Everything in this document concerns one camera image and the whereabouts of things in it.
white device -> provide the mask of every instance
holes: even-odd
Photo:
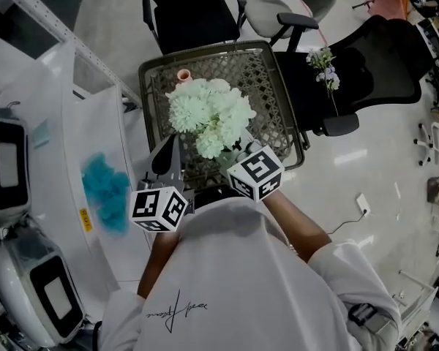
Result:
[[[269,146],[227,170],[231,188],[258,202],[279,189],[285,167]]]
[[[0,300],[35,344],[54,347],[78,332],[85,317],[60,249],[31,227],[0,242]]]
[[[26,124],[0,109],[0,225],[19,220],[31,204]]]
[[[26,218],[31,207],[26,124],[0,109],[0,301],[40,347],[69,341],[85,317],[60,249]]]
[[[174,186],[134,191],[130,195],[130,221],[149,233],[175,232],[187,201]]]
[[[359,194],[359,196],[356,198],[356,202],[358,203],[358,207],[361,210],[361,213],[364,214],[364,210],[366,210],[366,213],[364,215],[368,217],[371,213],[371,208],[369,207],[369,203],[367,202],[364,194]]]

gray chair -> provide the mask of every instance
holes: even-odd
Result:
[[[320,22],[334,6],[336,0],[302,0],[311,10],[313,23],[308,17],[294,14],[291,8],[281,0],[247,0],[244,17],[261,37],[271,38],[270,45],[278,39],[290,39],[288,49],[295,51],[304,29],[318,29]]]

blue fluffy object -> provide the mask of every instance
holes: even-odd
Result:
[[[95,154],[83,169],[83,186],[86,196],[97,207],[101,223],[112,232],[127,231],[127,187],[126,173],[116,172],[106,164],[102,152]]]

white hydrangea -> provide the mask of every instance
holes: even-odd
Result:
[[[213,159],[221,154],[225,144],[218,135],[215,124],[207,126],[195,141],[198,153],[206,159]]]
[[[176,97],[170,104],[169,122],[178,132],[194,132],[210,121],[210,110],[198,97]]]
[[[166,94],[170,101],[169,121],[178,132],[197,134],[198,153],[208,159],[231,148],[256,116],[249,97],[223,79],[196,79],[178,84]]]

yellow sticker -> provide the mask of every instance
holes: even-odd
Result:
[[[80,217],[81,221],[83,221],[85,231],[88,233],[93,230],[93,226],[91,225],[91,220],[89,219],[88,211],[86,210],[86,208],[80,209]]]

